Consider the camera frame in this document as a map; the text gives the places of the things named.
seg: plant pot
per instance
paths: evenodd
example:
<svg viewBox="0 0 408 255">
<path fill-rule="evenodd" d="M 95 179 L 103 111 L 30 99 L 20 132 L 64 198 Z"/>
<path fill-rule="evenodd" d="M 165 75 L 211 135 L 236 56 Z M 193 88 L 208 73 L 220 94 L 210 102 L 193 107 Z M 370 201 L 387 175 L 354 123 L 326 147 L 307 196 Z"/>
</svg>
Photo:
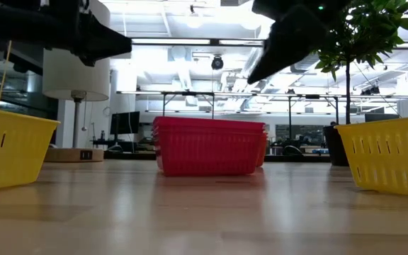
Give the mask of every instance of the plant pot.
<svg viewBox="0 0 408 255">
<path fill-rule="evenodd" d="M 349 166 L 338 130 L 334 126 L 324 127 L 324 135 L 330 153 L 331 164 L 334 166 Z"/>
</svg>

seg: ceiling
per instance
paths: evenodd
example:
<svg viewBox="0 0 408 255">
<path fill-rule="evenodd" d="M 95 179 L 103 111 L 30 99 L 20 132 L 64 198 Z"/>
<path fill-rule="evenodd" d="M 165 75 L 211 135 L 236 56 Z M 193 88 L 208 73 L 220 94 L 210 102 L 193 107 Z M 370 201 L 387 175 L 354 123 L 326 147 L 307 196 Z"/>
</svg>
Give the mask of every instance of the ceiling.
<svg viewBox="0 0 408 255">
<path fill-rule="evenodd" d="M 111 28 L 131 38 L 264 39 L 272 22 L 251 13 L 252 1 L 242 1 L 239 6 L 228 6 L 228 1 L 218 0 L 101 1 L 111 11 Z M 408 31 L 401 29 L 399 34 L 408 42 Z M 125 61 L 136 67 L 137 84 L 142 90 L 178 90 L 181 84 L 183 89 L 184 81 L 189 80 L 191 89 L 195 91 L 220 88 L 223 91 L 250 92 L 253 87 L 247 87 L 243 78 L 246 78 L 244 74 L 259 51 L 249 47 L 186 47 L 185 50 L 180 49 L 180 52 L 185 52 L 180 56 L 185 62 L 180 62 L 174 58 L 171 46 L 134 46 L 130 58 Z M 225 63 L 222 70 L 214 71 L 210 67 L 214 55 L 222 57 Z M 369 86 L 368 80 L 383 87 L 387 94 L 395 93 L 398 79 L 408 73 L 408 50 L 395 50 L 390 58 L 381 57 L 385 65 L 377 65 L 375 70 L 364 64 L 351 65 L 353 94 L 360 94 L 363 88 Z M 285 93 L 294 89 L 301 94 L 345 94 L 344 70 L 337 73 L 335 82 L 331 76 L 314 70 L 317 60 L 311 57 L 307 62 L 295 65 L 302 68 L 299 72 L 293 68 L 284 69 L 268 78 L 266 83 L 259 84 L 257 89 L 264 93 Z"/>
</svg>

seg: basket handle hole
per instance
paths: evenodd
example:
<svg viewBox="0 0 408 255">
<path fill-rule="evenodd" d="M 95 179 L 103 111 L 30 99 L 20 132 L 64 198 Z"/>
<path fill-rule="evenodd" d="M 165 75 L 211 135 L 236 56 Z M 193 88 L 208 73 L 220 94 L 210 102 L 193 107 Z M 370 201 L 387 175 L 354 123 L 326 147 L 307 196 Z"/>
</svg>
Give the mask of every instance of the basket handle hole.
<svg viewBox="0 0 408 255">
<path fill-rule="evenodd" d="M 3 145 L 4 145 L 4 140 L 6 139 L 6 134 L 3 134 L 3 139 L 1 140 L 1 148 L 3 147 Z"/>
<path fill-rule="evenodd" d="M 387 143 L 387 148 L 388 148 L 388 154 L 391 154 L 390 146 L 389 146 L 389 144 L 388 144 L 388 141 L 386 141 L 386 143 Z"/>
</svg>

